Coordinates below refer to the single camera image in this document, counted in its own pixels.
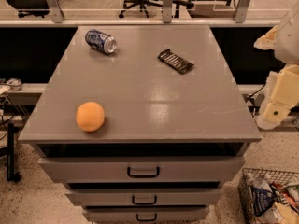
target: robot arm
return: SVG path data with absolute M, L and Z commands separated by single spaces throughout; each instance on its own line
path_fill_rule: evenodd
M 273 49 L 284 69 L 271 72 L 267 92 L 257 117 L 257 125 L 265 130 L 274 129 L 299 103 L 299 2 L 282 18 L 277 27 L 254 44 L 259 49 Z

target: blue can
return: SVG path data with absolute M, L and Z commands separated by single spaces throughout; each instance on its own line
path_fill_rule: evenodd
M 85 35 L 85 40 L 92 48 L 100 50 L 109 55 L 117 47 L 116 40 L 113 36 L 92 29 Z

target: floor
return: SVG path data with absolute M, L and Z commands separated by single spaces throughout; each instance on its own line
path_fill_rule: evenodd
M 296 0 L 251 0 L 249 15 L 262 18 L 281 16 Z M 114 10 L 117 16 L 122 0 L 61 0 L 66 17 L 82 19 L 100 14 L 109 18 Z M 152 18 L 159 18 L 160 11 L 151 11 Z M 132 11 L 131 16 L 140 16 Z M 16 17 L 16 13 L 4 0 L 0 0 L 0 19 Z M 245 167 L 298 172 L 299 132 L 292 125 L 261 132 L 262 141 L 252 143 L 245 154 Z M 74 207 L 64 196 L 66 190 L 61 184 L 54 184 L 37 164 L 38 156 L 26 144 L 16 146 L 18 166 L 22 179 L 19 183 L 6 181 L 6 159 L 0 158 L 0 223 L 6 224 L 85 224 L 81 208 Z M 216 205 L 210 206 L 210 213 L 202 221 L 163 222 L 163 224 L 242 224 L 244 222 L 237 185 L 241 171 L 231 182 L 224 185 L 224 194 Z

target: glass partition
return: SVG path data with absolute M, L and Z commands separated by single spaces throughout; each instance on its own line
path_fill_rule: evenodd
M 57 11 L 64 20 L 95 21 L 163 21 L 163 0 L 47 0 L 50 10 L 35 8 L 39 16 L 19 18 L 20 9 L 7 0 L 0 0 L 0 20 L 54 21 Z M 250 19 L 280 19 L 297 0 L 171 0 L 172 21 L 194 21 L 204 19 L 229 19 L 243 22 Z

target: table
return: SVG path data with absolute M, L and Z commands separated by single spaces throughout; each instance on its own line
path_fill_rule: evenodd
M 115 53 L 86 44 L 92 28 L 115 36 Z M 180 75 L 159 61 L 165 49 L 193 70 Z M 106 112 L 94 133 L 75 122 L 89 101 Z M 79 27 L 20 136 L 90 221 L 205 218 L 259 140 L 205 25 Z

